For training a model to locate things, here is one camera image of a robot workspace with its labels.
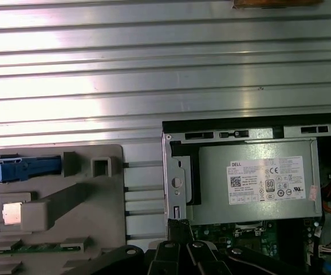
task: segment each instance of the power supply label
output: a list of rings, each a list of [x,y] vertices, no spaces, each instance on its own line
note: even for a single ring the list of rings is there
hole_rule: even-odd
[[[230,162],[227,181],[230,205],[306,198],[301,156]]]

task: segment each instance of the metal sheet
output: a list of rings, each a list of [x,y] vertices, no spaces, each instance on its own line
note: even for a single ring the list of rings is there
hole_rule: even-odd
[[[126,211],[130,213],[164,213],[164,199],[153,201],[126,202]]]
[[[127,242],[128,245],[136,245],[141,248],[143,251],[148,250],[148,246],[151,242],[156,241],[166,241],[165,238],[157,238],[157,239],[134,239]]]
[[[166,225],[164,214],[139,215],[126,218],[127,234],[132,236],[164,236]]]
[[[163,190],[155,191],[136,191],[136,192],[126,192],[125,200],[127,202],[131,201],[148,201],[153,199],[163,199]]]
[[[331,112],[331,0],[231,5],[0,0],[0,148],[118,143],[151,191],[164,120]],[[163,225],[128,217],[140,242]]]
[[[125,169],[125,186],[134,188],[163,189],[162,166],[138,167]]]

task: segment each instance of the motherboard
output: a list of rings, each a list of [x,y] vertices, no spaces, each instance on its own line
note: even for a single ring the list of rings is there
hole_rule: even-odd
[[[232,246],[245,246],[279,259],[276,221],[197,225],[191,229],[195,239],[214,243],[221,253]]]

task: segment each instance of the green circuit board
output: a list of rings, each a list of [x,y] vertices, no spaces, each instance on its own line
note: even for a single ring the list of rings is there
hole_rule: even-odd
[[[277,225],[274,221],[267,222],[266,230],[260,236],[254,232],[245,232],[235,237],[234,223],[191,226],[191,229],[195,239],[214,243],[221,253],[225,253],[231,246],[241,245],[279,259]]]

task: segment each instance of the barcode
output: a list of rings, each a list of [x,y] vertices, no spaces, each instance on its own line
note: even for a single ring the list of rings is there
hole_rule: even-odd
[[[240,176],[231,176],[230,177],[230,186],[231,187],[241,187],[241,177]]]

